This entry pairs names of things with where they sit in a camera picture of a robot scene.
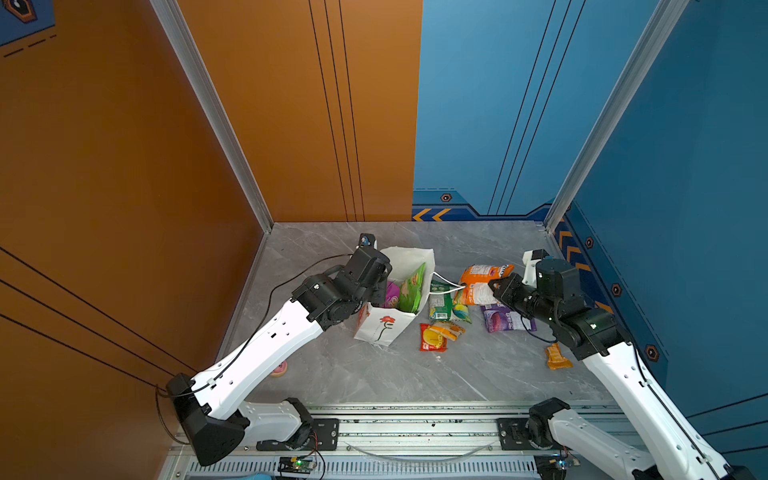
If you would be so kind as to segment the magenta grape snack bag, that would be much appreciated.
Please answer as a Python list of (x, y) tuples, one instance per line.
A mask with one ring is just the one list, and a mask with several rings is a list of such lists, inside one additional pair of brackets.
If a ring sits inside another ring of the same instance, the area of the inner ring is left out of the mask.
[(384, 307), (387, 309), (396, 309), (399, 304), (401, 296), (401, 287), (396, 282), (387, 282), (387, 288), (385, 292)]

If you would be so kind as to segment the green snack bag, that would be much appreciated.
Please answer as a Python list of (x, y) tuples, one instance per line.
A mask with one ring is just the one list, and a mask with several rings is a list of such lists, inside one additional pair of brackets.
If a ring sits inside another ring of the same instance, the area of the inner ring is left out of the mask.
[(400, 287), (400, 296), (397, 303), (398, 310), (412, 314), (416, 314), (420, 310), (425, 273), (426, 263), (421, 263), (419, 267), (403, 281)]

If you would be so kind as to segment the white paper bag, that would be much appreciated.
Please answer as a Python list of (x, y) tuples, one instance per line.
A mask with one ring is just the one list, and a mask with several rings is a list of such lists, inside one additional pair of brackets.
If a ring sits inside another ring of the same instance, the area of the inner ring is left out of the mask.
[(355, 340), (386, 347), (421, 314), (431, 297), (439, 294), (432, 286), (435, 256), (432, 249), (389, 247), (382, 250), (392, 271), (384, 285), (381, 304), (366, 303), (358, 314)]

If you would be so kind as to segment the orange white snack bag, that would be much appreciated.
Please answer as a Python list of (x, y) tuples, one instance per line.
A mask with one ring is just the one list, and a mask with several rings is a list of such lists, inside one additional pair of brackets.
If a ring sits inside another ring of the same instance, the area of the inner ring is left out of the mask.
[(497, 302), (489, 283), (510, 276), (513, 265), (472, 265), (460, 278), (463, 289), (457, 294), (459, 302), (467, 306), (486, 306)]

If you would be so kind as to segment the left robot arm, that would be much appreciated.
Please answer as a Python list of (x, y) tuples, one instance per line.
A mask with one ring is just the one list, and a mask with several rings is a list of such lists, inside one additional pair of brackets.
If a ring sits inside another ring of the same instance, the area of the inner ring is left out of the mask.
[(390, 259), (365, 234), (344, 265), (300, 280), (289, 299), (230, 354), (194, 376), (178, 374), (158, 397), (172, 402), (198, 463), (211, 466), (240, 447), (261, 442), (288, 450), (314, 445), (314, 419), (296, 398), (252, 403), (249, 394), (304, 345), (366, 304), (386, 297)]

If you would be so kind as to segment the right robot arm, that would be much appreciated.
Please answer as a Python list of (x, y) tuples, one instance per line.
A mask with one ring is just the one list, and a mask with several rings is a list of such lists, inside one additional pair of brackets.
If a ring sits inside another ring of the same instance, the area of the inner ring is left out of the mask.
[(601, 430), (558, 398), (530, 408), (530, 445), (574, 451), (613, 479), (752, 478), (747, 467), (728, 462), (684, 417), (614, 316), (588, 306), (575, 266), (543, 250), (527, 256), (523, 275), (489, 281), (493, 297), (522, 317), (549, 325), (556, 344), (567, 347), (611, 394), (646, 449)]

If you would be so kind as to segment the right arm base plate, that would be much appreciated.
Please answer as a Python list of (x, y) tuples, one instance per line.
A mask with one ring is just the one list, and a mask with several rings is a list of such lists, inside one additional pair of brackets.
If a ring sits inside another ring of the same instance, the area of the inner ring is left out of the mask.
[(564, 450), (546, 420), (538, 417), (509, 417), (496, 420), (503, 450)]

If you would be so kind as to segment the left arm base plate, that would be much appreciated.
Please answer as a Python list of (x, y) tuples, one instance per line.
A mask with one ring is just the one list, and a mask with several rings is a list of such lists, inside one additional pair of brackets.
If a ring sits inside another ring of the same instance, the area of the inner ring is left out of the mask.
[(318, 449), (320, 452), (335, 451), (339, 439), (340, 420), (320, 418), (304, 423), (286, 441), (265, 440), (256, 444), (263, 452), (293, 452)]

